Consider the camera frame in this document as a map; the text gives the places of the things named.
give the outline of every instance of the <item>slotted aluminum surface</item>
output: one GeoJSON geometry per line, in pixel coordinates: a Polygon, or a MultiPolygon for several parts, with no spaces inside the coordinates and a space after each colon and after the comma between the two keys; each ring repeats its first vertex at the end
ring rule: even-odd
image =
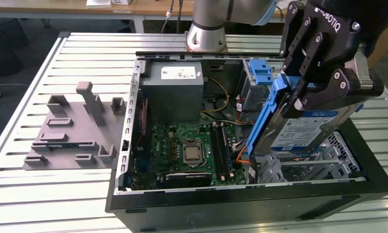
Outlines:
{"type": "MultiPolygon", "coordinates": [[[[227,37],[230,51],[276,52],[280,37],[227,37]]],[[[72,33],[59,38],[0,137],[0,232],[122,232],[130,230],[104,212],[110,169],[24,171],[23,160],[48,113],[52,94],[75,94],[79,81],[94,82],[103,101],[127,99],[136,51],[184,51],[184,36],[72,33]]],[[[352,120],[388,174],[388,91],[370,100],[352,120]]],[[[388,196],[348,208],[324,220],[196,229],[246,233],[388,232],[388,196]]]]}

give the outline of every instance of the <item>motherboard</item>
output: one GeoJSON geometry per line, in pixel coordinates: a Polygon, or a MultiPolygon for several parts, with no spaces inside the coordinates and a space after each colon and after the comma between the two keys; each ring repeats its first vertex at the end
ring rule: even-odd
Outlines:
{"type": "Polygon", "coordinates": [[[234,125],[156,125],[151,156],[136,159],[136,189],[246,184],[234,125]]]}

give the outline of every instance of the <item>robotiq logo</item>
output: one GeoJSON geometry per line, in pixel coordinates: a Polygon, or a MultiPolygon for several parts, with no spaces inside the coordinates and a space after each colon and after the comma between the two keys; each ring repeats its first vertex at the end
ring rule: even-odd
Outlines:
{"type": "Polygon", "coordinates": [[[342,28],[342,24],[338,22],[338,19],[334,15],[331,15],[328,12],[323,11],[318,7],[315,8],[315,12],[320,12],[324,18],[328,20],[328,23],[331,23],[332,28],[335,29],[335,32],[338,33],[339,29],[342,28]]]}

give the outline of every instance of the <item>green motherboard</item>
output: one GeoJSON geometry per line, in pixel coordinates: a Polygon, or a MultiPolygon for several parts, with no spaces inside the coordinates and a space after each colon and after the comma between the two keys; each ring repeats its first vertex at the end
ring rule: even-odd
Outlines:
{"type": "MultiPolygon", "coordinates": [[[[224,127],[227,143],[238,142],[235,127],[224,127]]],[[[139,172],[139,188],[159,189],[156,186],[158,174],[172,172],[207,172],[212,174],[211,186],[246,184],[242,165],[235,164],[235,155],[231,154],[232,176],[222,179],[216,172],[214,146],[211,138],[211,125],[156,125],[152,128],[151,158],[138,163],[147,166],[144,172],[139,172]],[[202,159],[200,163],[191,164],[192,158],[202,159]]]]}

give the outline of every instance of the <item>power supply label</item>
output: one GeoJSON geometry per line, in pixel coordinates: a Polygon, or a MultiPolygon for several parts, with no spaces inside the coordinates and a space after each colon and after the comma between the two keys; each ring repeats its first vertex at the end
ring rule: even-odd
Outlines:
{"type": "Polygon", "coordinates": [[[274,141],[272,150],[303,150],[336,115],[338,111],[307,111],[300,118],[288,119],[274,141]]]}
{"type": "Polygon", "coordinates": [[[162,79],[196,79],[195,67],[163,67],[162,79]]]}

